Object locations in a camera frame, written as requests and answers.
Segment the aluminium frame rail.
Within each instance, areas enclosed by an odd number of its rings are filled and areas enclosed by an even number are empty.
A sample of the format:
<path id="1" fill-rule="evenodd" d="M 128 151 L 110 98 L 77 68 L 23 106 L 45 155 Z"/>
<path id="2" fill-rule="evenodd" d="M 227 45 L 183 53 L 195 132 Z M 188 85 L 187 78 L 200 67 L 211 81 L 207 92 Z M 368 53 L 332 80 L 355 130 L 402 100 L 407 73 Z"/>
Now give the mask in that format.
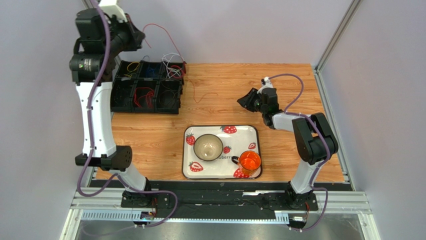
<path id="1" fill-rule="evenodd" d="M 317 191 L 301 207 L 285 204 L 282 190 L 200 190 L 178 189 L 158 193 L 151 203 L 125 197 L 122 188 L 106 189 L 94 197 L 74 195 L 62 240 L 73 240 L 84 220 L 167 223 L 277 224 L 292 228 L 294 223 L 312 220 L 317 229 L 326 217 L 354 215 L 367 240 L 380 238 L 367 196 L 361 191 Z"/>

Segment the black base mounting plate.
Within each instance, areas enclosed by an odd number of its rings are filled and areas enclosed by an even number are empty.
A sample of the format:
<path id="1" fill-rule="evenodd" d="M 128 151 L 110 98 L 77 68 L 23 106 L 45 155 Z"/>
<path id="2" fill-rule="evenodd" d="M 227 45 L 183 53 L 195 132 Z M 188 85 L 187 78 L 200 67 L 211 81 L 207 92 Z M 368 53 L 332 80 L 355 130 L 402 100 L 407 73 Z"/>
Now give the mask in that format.
<path id="1" fill-rule="evenodd" d="M 216 220 L 266 220 L 276 211 L 314 212 L 314 193 L 297 197 L 286 182 L 250 181 L 151 181 L 152 193 L 126 190 L 121 207 L 156 210 L 165 217 Z"/>

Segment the strawberry print white tray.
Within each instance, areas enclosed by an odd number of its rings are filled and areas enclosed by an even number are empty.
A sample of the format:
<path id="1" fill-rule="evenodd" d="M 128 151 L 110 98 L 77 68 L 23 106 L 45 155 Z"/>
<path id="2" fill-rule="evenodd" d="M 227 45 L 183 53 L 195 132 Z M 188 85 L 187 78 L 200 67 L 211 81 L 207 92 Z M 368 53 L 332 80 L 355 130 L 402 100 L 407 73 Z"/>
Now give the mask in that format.
<path id="1" fill-rule="evenodd" d="M 207 161 L 196 155 L 196 140 L 203 135 L 213 135 L 221 140 L 218 158 Z M 246 151 L 261 154 L 259 134 L 252 125 L 193 125 L 185 130 L 183 139 L 182 174 L 187 179 L 255 179 L 262 174 L 261 166 L 245 172 L 238 162 Z"/>

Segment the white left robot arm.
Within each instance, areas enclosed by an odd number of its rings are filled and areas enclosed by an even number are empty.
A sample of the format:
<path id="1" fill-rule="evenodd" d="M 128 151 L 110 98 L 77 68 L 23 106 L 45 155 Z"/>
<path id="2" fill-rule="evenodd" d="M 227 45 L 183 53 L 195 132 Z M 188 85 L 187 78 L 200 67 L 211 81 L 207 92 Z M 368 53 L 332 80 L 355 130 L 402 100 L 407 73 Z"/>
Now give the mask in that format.
<path id="1" fill-rule="evenodd" d="M 84 144 L 75 163 L 112 173 L 129 192 L 147 191 L 148 179 L 132 163 L 128 145 L 116 145 L 112 132 L 111 95 L 115 57 L 139 50 L 145 34 L 118 6 L 80 11 L 75 19 L 80 34 L 69 62 L 82 109 Z"/>

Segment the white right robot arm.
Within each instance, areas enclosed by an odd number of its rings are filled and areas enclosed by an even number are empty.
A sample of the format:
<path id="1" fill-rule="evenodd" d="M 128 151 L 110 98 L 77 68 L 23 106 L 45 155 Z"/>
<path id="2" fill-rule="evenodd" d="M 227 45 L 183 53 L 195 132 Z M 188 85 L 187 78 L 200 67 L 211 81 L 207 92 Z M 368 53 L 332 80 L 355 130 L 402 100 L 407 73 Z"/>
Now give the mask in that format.
<path id="1" fill-rule="evenodd" d="M 338 152 L 338 141 L 324 113 L 310 115 L 280 109 L 276 88 L 252 88 L 237 103 L 250 112 L 259 112 L 264 124 L 273 130 L 294 134 L 300 163 L 291 179 L 289 192 L 311 192 L 322 166 Z"/>

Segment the beige ceramic bowl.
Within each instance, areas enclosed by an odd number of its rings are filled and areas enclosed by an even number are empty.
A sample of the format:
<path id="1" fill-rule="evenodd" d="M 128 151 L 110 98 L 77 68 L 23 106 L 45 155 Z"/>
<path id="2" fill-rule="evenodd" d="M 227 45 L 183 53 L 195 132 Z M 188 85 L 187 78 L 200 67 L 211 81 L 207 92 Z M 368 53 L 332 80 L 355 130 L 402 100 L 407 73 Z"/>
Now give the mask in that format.
<path id="1" fill-rule="evenodd" d="M 222 140 L 214 134 L 203 134 L 195 140 L 193 152 L 202 161 L 214 161 L 223 152 L 224 144 Z"/>

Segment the orange translucent mug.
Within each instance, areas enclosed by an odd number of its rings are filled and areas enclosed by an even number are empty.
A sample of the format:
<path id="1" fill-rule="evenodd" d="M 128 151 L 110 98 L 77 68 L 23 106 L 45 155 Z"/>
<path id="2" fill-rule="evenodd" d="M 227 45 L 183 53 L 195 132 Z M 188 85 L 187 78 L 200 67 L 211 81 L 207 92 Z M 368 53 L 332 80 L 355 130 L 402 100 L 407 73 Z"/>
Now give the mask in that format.
<path id="1" fill-rule="evenodd" d="M 231 161 L 238 166 L 234 178 L 250 178 L 261 167 L 262 160 L 255 151 L 244 151 L 240 156 L 232 156 Z"/>

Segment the black compartment storage bin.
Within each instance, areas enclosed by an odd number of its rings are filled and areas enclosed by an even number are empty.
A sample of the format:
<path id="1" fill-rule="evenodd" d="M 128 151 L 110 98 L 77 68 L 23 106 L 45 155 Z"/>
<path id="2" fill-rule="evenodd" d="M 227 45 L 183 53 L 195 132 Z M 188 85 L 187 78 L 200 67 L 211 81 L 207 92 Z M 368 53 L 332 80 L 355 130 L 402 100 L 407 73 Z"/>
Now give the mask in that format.
<path id="1" fill-rule="evenodd" d="M 113 81 L 110 109 L 114 113 L 177 115 L 186 73 L 185 62 L 122 60 Z"/>

